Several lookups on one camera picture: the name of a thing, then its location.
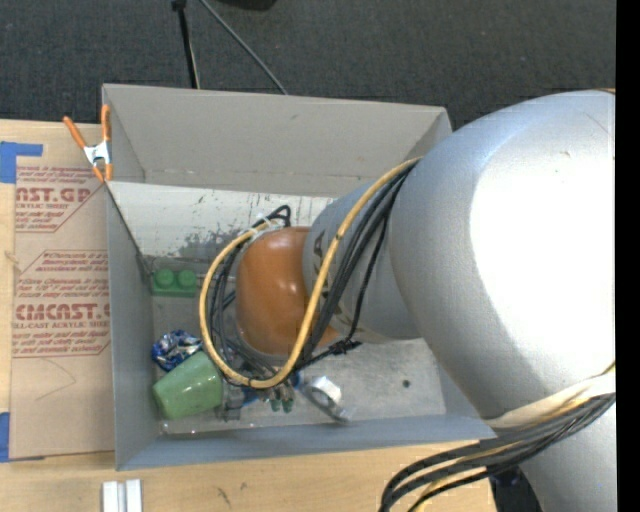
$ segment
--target metal clamp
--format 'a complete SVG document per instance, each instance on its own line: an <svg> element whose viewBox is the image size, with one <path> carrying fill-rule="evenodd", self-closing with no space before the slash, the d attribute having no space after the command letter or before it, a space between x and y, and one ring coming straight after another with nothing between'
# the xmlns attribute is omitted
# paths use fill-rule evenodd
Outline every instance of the metal clamp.
<svg viewBox="0 0 640 512"><path fill-rule="evenodd" d="M315 377L302 388L302 394L325 414L340 423L351 421L353 411L342 407L342 391L326 375Z"/></svg>

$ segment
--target box floor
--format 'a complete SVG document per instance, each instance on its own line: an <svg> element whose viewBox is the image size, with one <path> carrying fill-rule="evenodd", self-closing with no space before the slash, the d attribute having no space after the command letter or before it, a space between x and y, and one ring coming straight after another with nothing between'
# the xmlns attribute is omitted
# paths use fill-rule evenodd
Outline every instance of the box floor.
<svg viewBox="0 0 640 512"><path fill-rule="evenodd" d="M153 319L156 339L178 328L200 336L196 299L154 297ZM162 373L158 369L158 378ZM363 344L353 352L330 356L303 371L304 379L322 375L341 388L343 406L353 413L353 420L445 413L440 373L422 339ZM256 401L242 408L239 420L224 422L208 412L179 420L159 420L159 429L164 434L180 435L332 422L296 392L289 414L273 412L268 403Z"/></svg>

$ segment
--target blue plastic wrapper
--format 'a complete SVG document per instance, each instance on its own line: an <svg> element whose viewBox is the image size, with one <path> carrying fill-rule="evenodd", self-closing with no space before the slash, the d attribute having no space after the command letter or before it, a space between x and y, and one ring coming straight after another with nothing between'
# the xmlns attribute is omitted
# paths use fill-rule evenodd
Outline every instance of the blue plastic wrapper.
<svg viewBox="0 0 640 512"><path fill-rule="evenodd" d="M202 350L202 340L177 329L163 335L153 344L151 359L163 370L171 371L198 350Z"/></svg>

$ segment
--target gray floor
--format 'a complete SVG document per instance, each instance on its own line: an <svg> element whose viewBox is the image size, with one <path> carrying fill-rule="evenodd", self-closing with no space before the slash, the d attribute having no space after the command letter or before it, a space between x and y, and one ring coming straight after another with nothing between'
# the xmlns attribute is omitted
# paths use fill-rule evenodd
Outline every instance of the gray floor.
<svg viewBox="0 0 640 512"><path fill-rule="evenodd" d="M291 94L441 105L456 128L615 86L615 0L211 3ZM277 93L199 2L187 16L203 88ZM0 0L0 117L93 122L103 82L189 86L169 0Z"/></svg>

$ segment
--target blue tape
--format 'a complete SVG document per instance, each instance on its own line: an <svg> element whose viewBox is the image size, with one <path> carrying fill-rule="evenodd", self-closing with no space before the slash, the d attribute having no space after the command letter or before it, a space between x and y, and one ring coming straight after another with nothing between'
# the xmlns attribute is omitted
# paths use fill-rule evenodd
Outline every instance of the blue tape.
<svg viewBox="0 0 640 512"><path fill-rule="evenodd" d="M9 413L0 414L0 463L9 462Z"/></svg>
<svg viewBox="0 0 640 512"><path fill-rule="evenodd" d="M16 160L19 156L42 156L42 144L0 141L0 183L16 182Z"/></svg>

